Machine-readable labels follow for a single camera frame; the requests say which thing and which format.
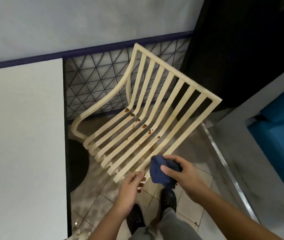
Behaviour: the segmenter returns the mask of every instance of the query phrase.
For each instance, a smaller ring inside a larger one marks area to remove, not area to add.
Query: gray pants
[[[162,220],[157,225],[158,232],[162,237],[156,237],[153,232],[150,232],[148,227],[138,228],[130,238],[131,240],[184,240],[195,239],[202,240],[196,231],[186,222],[180,220],[172,208],[167,208],[163,212]]]

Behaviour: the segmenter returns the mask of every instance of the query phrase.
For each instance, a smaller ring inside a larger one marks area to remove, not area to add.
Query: tiled floor
[[[105,123],[107,119],[98,118],[96,120],[83,121],[79,130],[89,135],[94,132],[92,130],[96,129],[96,125]],[[235,204],[228,187],[223,182],[220,172],[214,164],[214,153],[210,146],[203,140],[203,134],[196,129],[182,142],[174,154],[192,162],[206,185],[230,203]],[[113,181],[113,176],[109,176],[107,169],[102,169],[100,164],[93,157],[90,157],[90,166],[86,178],[71,193],[73,235],[69,239],[77,240],[81,232],[89,236],[112,207],[118,188],[119,184]],[[154,184],[149,179],[143,191],[138,194],[136,202],[142,208],[146,224],[151,223],[157,217],[161,189],[162,185]],[[191,201],[179,185],[174,191],[178,200],[177,215],[180,219],[189,223],[203,240],[225,239],[203,207]],[[130,232],[124,221],[117,239],[128,239],[129,237]]]

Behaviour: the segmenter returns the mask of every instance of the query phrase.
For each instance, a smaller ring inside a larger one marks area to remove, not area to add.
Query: right hand
[[[196,203],[200,202],[203,194],[210,191],[208,186],[199,178],[195,167],[182,157],[176,155],[163,155],[165,159],[173,160],[180,164],[182,172],[177,172],[164,165],[161,165],[161,171],[174,178],[184,189],[186,194]]]

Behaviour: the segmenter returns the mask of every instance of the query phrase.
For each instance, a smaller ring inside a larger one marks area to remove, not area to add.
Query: hand
[[[192,163],[176,155],[164,155],[163,157],[179,163],[183,170],[182,172],[177,172],[164,165],[161,165],[161,171],[174,178],[184,189],[190,199],[196,203],[199,203],[202,195],[210,191],[210,189],[199,178]]]
[[[144,172],[133,172],[126,177],[119,189],[118,197],[114,203],[114,206],[118,213],[126,218],[133,208],[137,193],[141,190],[137,190],[138,187],[143,187],[144,184],[141,181],[145,181]]]

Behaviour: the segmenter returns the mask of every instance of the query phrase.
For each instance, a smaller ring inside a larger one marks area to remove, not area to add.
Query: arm
[[[90,235],[89,240],[116,239],[122,222],[132,210],[138,193],[137,188],[144,186],[140,184],[143,180],[145,180],[144,172],[133,172],[122,181],[114,205]]]
[[[277,235],[248,218],[221,196],[212,192],[200,180],[194,166],[190,162],[175,155],[165,155],[164,158],[176,161],[183,170],[182,172],[177,172],[164,165],[161,166],[161,170],[166,175],[176,179],[190,199],[203,206],[228,240],[281,240]]]

